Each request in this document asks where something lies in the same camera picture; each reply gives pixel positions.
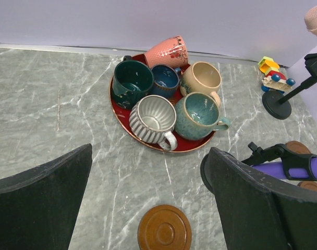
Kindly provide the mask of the purple toy microphone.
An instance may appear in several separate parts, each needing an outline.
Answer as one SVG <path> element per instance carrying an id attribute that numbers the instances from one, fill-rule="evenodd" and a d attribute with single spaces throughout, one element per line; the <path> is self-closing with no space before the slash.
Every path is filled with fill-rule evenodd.
<path id="1" fill-rule="evenodd" d="M 302 168 L 290 168 L 290 178 L 286 177 L 281 161 L 268 162 L 261 165 L 253 166 L 253 168 L 281 180 L 312 180 L 308 176 L 307 171 Z M 317 158 L 311 159 L 311 170 L 315 177 L 315 180 L 317 181 Z"/>

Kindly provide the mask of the colourful toy car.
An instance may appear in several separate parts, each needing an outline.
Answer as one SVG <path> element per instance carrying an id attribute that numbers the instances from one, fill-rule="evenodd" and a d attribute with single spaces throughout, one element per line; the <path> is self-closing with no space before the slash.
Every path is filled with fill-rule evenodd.
<path id="1" fill-rule="evenodd" d="M 258 62 L 259 70 L 265 75 L 261 80 L 261 89 L 263 92 L 278 91 L 282 94 L 290 91 L 296 84 L 292 78 L 286 78 L 286 76 L 280 72 L 280 66 L 273 58 L 264 56 Z"/>

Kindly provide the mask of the red round tray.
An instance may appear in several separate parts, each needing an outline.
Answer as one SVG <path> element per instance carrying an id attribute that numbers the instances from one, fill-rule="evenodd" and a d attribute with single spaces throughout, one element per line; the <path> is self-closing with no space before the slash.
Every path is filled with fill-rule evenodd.
<path id="1" fill-rule="evenodd" d="M 175 127 L 181 121 L 177 103 L 183 99 L 180 77 L 183 68 L 165 64 L 153 67 L 144 55 L 125 56 L 110 82 L 112 109 L 121 126 L 137 141 L 166 152 L 189 152 L 207 143 L 214 131 L 205 137 L 187 139 Z"/>

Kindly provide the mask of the wooden coaster three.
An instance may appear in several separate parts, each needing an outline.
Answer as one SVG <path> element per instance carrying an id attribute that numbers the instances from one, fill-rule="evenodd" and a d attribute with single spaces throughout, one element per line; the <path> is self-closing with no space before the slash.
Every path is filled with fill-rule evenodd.
<path id="1" fill-rule="evenodd" d="M 311 151 L 299 141 L 289 141 L 286 143 L 289 150 L 297 154 L 311 154 Z"/>

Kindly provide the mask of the black stand of purple microphone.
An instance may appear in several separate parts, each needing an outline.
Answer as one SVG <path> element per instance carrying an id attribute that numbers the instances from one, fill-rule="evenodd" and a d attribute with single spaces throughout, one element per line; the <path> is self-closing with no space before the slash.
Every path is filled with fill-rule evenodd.
<path id="1" fill-rule="evenodd" d="M 255 143 L 250 142 L 248 147 L 251 149 L 252 154 L 249 158 L 242 161 L 242 163 L 253 167 L 264 163 L 281 161 L 283 164 L 284 174 L 290 178 L 290 168 L 302 168 L 307 171 L 308 176 L 316 181 L 311 170 L 311 159 L 317 158 L 317 155 L 311 154 L 297 154 L 289 150 L 286 144 L 275 144 L 268 148 L 261 148 Z"/>

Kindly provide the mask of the dark blue small cup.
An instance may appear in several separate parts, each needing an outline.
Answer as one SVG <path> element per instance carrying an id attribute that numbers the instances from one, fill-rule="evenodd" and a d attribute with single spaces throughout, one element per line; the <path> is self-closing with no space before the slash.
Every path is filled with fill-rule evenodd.
<path id="1" fill-rule="evenodd" d="M 154 75 L 154 85 L 149 94 L 166 99 L 173 97 L 180 84 L 181 68 L 159 64 L 153 66 L 151 70 Z"/>

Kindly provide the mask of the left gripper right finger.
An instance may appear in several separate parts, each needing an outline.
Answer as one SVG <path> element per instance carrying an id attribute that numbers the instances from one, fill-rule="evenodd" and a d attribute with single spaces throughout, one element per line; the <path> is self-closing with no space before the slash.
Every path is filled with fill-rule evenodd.
<path id="1" fill-rule="evenodd" d="M 317 192 L 268 176 L 216 147 L 206 169 L 228 249 L 317 249 Z"/>

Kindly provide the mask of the teal glazed mug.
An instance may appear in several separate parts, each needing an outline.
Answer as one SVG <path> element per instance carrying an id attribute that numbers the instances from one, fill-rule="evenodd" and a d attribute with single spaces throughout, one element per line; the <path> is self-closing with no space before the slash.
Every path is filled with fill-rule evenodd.
<path id="1" fill-rule="evenodd" d="M 229 119 L 220 114 L 217 101 L 204 93 L 192 92 L 183 97 L 176 103 L 175 111 L 175 132 L 186 140 L 200 140 L 230 126 Z"/>

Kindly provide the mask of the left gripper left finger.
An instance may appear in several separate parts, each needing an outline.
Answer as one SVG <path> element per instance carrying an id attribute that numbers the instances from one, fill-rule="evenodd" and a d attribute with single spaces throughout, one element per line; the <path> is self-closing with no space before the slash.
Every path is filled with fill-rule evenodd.
<path id="1" fill-rule="evenodd" d="M 68 249 L 91 166 L 85 144 L 0 179 L 0 249 Z"/>

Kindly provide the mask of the black stand of pink microphone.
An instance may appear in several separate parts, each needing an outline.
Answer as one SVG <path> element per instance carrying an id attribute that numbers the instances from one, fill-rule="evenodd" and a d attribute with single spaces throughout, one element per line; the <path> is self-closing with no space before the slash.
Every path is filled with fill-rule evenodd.
<path id="1" fill-rule="evenodd" d="M 268 91 L 263 94 L 263 106 L 274 118 L 280 120 L 287 119 L 291 115 L 291 105 L 288 100 L 317 83 L 317 53 L 307 54 L 304 57 L 304 65 L 310 76 L 297 88 L 286 95 L 278 91 Z"/>

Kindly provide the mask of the grey striped mug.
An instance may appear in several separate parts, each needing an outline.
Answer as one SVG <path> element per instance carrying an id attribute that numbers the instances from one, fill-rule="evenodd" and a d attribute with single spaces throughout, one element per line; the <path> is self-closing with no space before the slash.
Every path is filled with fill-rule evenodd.
<path id="1" fill-rule="evenodd" d="M 173 135 L 176 111 L 171 102 L 158 95 L 148 95 L 132 108 L 129 125 L 140 141 L 158 144 L 166 151 L 173 151 L 178 143 Z"/>

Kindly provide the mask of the pink floral cup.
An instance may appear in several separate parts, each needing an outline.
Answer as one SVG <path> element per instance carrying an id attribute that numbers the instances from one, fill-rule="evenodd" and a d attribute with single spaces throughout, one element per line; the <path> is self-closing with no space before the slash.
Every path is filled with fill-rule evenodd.
<path id="1" fill-rule="evenodd" d="M 152 68 L 163 64 L 171 68 L 181 68 L 188 64 L 188 51 L 183 38 L 178 35 L 170 37 L 144 53 L 147 65 Z"/>

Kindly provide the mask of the dark green mug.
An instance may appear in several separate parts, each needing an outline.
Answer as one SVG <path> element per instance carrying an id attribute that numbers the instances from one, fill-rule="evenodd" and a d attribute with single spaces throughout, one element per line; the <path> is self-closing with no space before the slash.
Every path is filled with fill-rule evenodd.
<path id="1" fill-rule="evenodd" d="M 151 69 L 131 56 L 124 56 L 114 69 L 112 99 L 119 107 L 131 110 L 149 94 L 153 85 L 154 75 Z"/>

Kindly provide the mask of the wooden coaster four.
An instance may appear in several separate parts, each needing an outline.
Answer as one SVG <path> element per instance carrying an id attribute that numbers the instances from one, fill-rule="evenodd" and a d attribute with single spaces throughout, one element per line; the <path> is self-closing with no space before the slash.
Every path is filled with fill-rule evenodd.
<path id="1" fill-rule="evenodd" d="M 301 181 L 298 186 L 304 189 L 312 190 L 317 192 L 317 183 L 314 181 Z"/>

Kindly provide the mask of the wooden coaster one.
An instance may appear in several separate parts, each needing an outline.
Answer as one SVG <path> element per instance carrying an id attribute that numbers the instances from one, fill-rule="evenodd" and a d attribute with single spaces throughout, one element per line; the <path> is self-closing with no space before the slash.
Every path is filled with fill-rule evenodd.
<path id="1" fill-rule="evenodd" d="M 192 229 L 180 209 L 163 204 L 151 208 L 142 217 L 137 239 L 140 249 L 190 249 Z"/>

